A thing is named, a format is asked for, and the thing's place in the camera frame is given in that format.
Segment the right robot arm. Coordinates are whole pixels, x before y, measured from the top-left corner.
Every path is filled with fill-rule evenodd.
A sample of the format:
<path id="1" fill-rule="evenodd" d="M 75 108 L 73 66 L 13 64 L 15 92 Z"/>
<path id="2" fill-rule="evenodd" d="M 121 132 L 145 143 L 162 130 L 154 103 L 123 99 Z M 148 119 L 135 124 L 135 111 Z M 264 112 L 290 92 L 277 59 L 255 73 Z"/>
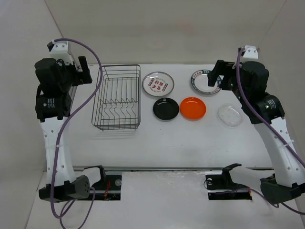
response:
<path id="1" fill-rule="evenodd" d="M 213 184 L 211 189 L 258 187 L 272 205 L 301 196 L 305 192 L 305 164 L 294 150 L 279 99 L 266 92 L 269 71 L 256 61 L 235 64 L 218 60 L 207 76 L 208 86 L 214 86 L 223 77 L 220 89 L 232 91 L 241 103 L 263 140 L 274 169 L 267 176 L 263 171 L 231 164 L 222 169 L 220 185 Z"/>

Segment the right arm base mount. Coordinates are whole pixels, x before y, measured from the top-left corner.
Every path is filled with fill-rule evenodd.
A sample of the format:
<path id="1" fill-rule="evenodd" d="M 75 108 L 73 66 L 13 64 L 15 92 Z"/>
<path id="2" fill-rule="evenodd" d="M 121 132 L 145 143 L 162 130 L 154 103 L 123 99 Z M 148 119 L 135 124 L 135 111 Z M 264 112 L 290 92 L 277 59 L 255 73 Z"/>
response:
<path id="1" fill-rule="evenodd" d="M 234 183 L 229 172 L 241 164 L 231 164 L 221 171 L 205 173 L 204 187 L 208 190 L 209 200 L 252 200 L 251 191 L 247 186 Z"/>

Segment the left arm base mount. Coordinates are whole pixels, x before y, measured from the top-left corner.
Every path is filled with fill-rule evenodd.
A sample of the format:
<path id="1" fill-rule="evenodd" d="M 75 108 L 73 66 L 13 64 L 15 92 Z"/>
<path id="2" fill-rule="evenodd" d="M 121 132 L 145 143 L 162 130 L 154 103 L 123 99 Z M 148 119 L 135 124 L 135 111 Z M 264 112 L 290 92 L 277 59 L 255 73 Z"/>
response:
<path id="1" fill-rule="evenodd" d="M 121 200 L 122 175 L 106 175 L 105 181 L 99 181 L 93 185 L 96 201 Z"/>

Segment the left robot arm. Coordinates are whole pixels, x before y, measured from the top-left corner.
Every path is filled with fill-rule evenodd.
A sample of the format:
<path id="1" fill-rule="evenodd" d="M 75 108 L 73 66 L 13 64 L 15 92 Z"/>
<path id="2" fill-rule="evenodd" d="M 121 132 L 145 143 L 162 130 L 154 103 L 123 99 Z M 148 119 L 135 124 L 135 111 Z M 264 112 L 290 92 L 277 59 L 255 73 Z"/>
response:
<path id="1" fill-rule="evenodd" d="M 44 135 L 47 180 L 39 190 L 39 197 L 55 203 L 85 199 L 90 187 L 102 189 L 107 178 L 102 166 L 87 167 L 75 174 L 69 149 L 69 126 L 73 86 L 92 83 L 90 70 L 84 56 L 79 57 L 81 69 L 63 59 L 43 58 L 35 63 L 35 73 L 40 82 L 36 92 L 35 111 Z"/>

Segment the white plate red characters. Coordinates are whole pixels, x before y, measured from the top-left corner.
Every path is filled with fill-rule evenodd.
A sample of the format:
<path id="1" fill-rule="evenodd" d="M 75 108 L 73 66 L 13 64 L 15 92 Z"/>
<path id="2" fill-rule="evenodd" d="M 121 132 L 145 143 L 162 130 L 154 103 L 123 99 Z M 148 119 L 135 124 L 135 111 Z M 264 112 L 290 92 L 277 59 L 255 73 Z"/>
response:
<path id="1" fill-rule="evenodd" d="M 170 94 L 174 86 L 173 78 L 164 72 L 149 73 L 142 81 L 143 90 L 153 97 L 163 97 Z"/>

